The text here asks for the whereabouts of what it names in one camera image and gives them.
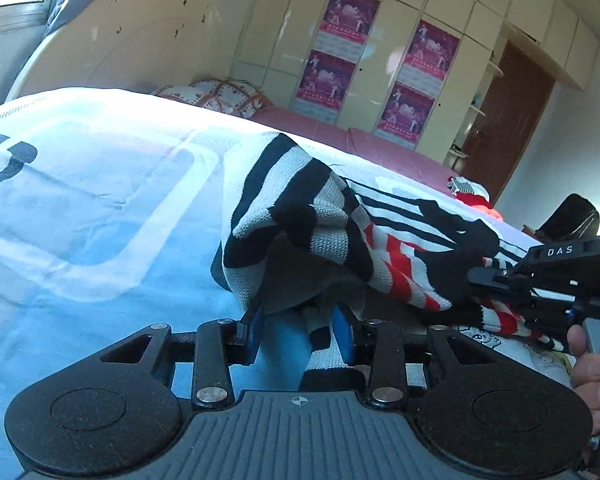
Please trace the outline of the person's right hand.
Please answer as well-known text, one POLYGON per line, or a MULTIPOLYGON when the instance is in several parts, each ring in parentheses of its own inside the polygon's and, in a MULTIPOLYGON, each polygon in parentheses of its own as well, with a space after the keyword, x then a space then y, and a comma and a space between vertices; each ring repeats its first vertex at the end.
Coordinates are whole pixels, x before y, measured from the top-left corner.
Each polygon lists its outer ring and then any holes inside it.
POLYGON ((571 382, 591 412, 592 435, 597 436, 600 434, 600 353, 588 352, 585 331, 579 325, 570 327, 567 340, 570 352, 577 358, 571 382))

